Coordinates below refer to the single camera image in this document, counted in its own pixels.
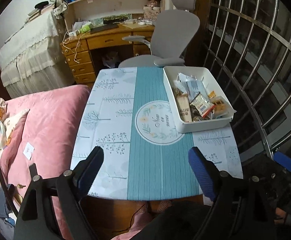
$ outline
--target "pink mattress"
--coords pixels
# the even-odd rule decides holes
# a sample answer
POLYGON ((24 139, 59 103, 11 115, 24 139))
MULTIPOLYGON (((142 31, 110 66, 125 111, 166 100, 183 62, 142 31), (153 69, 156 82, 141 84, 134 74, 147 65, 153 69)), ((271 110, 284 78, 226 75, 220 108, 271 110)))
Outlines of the pink mattress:
MULTIPOLYGON (((73 147, 79 128, 79 123, 86 106, 90 89, 85 85, 75 85, 47 92, 40 92, 7 101, 7 116, 13 116, 21 110, 30 111, 23 126, 16 132, 20 144, 16 155, 6 155, 1 158, 3 172, 8 172, 8 183, 15 186, 28 186, 31 177, 29 166, 35 163, 38 174, 42 178, 58 177, 70 168, 73 147), (29 161, 23 154, 27 143, 34 147, 29 161)), ((24 196, 27 187, 18 189, 24 196)), ((63 237, 68 238, 66 224, 58 201, 54 201, 55 211, 63 237)))

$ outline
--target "wooden desk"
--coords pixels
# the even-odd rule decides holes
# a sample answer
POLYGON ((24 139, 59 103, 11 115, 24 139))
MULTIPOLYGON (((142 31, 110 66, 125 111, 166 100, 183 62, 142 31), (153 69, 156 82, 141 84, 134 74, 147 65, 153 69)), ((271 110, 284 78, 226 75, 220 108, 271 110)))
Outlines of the wooden desk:
POLYGON ((131 29, 119 25, 119 27, 115 29, 97 33, 88 32, 73 37, 68 44, 65 44, 67 48, 62 43, 60 45, 62 53, 66 58, 66 63, 70 67, 77 84, 92 86, 100 69, 104 68, 101 56, 104 55, 106 50, 99 51, 98 49, 119 46, 116 47, 116 49, 111 49, 119 51, 121 61, 138 55, 151 54, 150 49, 145 44, 124 41, 122 38, 129 35, 142 35, 145 36, 146 40, 151 41, 153 30, 154 26, 131 29))

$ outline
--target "chair headrest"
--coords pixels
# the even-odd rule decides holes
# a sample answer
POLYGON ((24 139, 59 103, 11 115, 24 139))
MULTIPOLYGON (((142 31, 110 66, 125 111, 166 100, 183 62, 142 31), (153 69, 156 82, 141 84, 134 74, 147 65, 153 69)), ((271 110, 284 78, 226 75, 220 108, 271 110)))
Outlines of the chair headrest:
POLYGON ((196 0, 171 0, 171 1, 178 10, 188 10, 188 11, 195 10, 196 0))

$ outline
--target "chair seat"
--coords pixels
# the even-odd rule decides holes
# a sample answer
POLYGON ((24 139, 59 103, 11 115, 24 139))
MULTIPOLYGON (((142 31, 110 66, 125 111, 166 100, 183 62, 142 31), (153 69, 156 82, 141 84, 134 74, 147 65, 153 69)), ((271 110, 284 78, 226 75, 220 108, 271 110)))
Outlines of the chair seat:
POLYGON ((137 57, 128 58, 122 61, 119 68, 122 67, 156 67, 154 61, 160 57, 154 55, 140 55, 137 57))

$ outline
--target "table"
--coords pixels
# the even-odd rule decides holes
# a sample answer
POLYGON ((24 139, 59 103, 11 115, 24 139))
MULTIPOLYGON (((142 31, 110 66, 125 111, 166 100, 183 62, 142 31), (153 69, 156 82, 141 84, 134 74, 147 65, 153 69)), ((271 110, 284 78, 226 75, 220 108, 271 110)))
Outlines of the table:
POLYGON ((79 126, 71 168, 95 146, 103 148, 104 163, 90 196, 163 200, 202 194, 188 163, 193 146, 219 170, 243 177, 230 125, 195 133, 176 131, 162 68, 100 71, 79 126))
POLYGON ((87 32, 77 37, 71 37, 69 43, 65 44, 66 47, 61 43, 62 54, 65 56, 65 62, 71 69, 76 83, 92 86, 95 82, 99 69, 103 68, 101 55, 105 53, 104 51, 102 53, 96 51, 97 49, 117 46, 114 51, 119 52, 121 61, 130 57, 151 54, 148 46, 143 43, 122 40, 125 36, 141 35, 145 36, 146 40, 151 41, 154 26, 137 26, 139 27, 131 29, 119 24, 118 28, 115 29, 96 33, 87 32), (131 46, 130 50, 123 45, 131 46), (74 61, 75 48, 77 48, 78 53, 76 61, 74 61))

